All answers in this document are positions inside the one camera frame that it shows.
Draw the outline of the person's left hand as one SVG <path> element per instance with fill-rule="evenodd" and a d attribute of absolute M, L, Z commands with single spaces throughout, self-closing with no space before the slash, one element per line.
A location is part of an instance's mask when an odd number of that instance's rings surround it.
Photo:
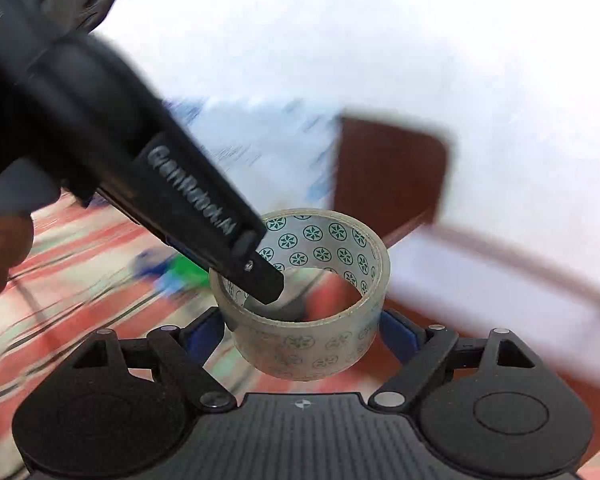
<path fill-rule="evenodd" d="M 0 217 L 0 293 L 7 284 L 9 271 L 29 255 L 33 237 L 30 216 Z"/>

